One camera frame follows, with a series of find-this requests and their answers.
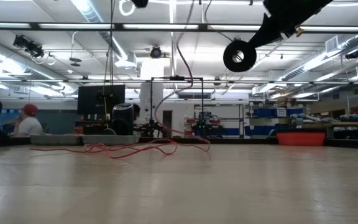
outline floor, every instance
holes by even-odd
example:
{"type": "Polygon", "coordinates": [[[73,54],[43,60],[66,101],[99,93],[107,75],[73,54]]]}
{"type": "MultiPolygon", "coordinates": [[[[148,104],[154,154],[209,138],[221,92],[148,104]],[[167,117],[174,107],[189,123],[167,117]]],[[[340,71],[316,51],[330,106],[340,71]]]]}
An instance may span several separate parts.
{"type": "Polygon", "coordinates": [[[358,223],[358,149],[212,145],[112,160],[0,148],[5,223],[358,223]]]}

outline red container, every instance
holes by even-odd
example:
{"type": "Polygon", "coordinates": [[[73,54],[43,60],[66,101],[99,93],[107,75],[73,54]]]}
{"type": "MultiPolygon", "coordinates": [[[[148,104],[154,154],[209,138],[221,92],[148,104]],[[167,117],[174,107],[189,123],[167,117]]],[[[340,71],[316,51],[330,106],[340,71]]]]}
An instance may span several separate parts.
{"type": "Polygon", "coordinates": [[[323,146],[325,137],[323,132],[277,133],[278,143],[284,146],[323,146]]]}

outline black monitor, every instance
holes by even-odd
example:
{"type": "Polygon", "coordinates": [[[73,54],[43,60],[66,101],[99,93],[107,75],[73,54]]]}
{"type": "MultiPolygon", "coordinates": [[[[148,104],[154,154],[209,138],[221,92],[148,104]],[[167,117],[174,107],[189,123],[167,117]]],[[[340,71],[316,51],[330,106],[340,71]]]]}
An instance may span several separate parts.
{"type": "Polygon", "coordinates": [[[81,86],[78,88],[77,114],[104,114],[104,98],[106,96],[107,113],[112,108],[125,102],[125,85],[81,86]]]}

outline metal tray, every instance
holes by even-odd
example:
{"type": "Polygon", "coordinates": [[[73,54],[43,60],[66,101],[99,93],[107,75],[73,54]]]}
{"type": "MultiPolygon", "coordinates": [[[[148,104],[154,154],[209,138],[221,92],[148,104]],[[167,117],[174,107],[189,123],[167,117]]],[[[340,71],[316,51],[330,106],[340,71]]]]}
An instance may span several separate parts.
{"type": "Polygon", "coordinates": [[[81,136],[40,134],[30,136],[31,144],[38,146],[80,146],[81,136]]]}
{"type": "Polygon", "coordinates": [[[130,145],[137,143],[139,136],[84,135],[82,140],[84,144],[130,145]]]}

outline baseball cap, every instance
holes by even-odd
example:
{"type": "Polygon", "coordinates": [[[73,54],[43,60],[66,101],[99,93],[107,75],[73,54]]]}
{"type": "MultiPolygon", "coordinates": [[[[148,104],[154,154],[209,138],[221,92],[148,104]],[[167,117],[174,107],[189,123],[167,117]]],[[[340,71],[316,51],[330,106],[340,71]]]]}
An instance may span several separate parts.
{"type": "Polygon", "coordinates": [[[23,111],[29,116],[35,116],[35,114],[38,112],[38,107],[29,103],[23,107],[23,111]]]}

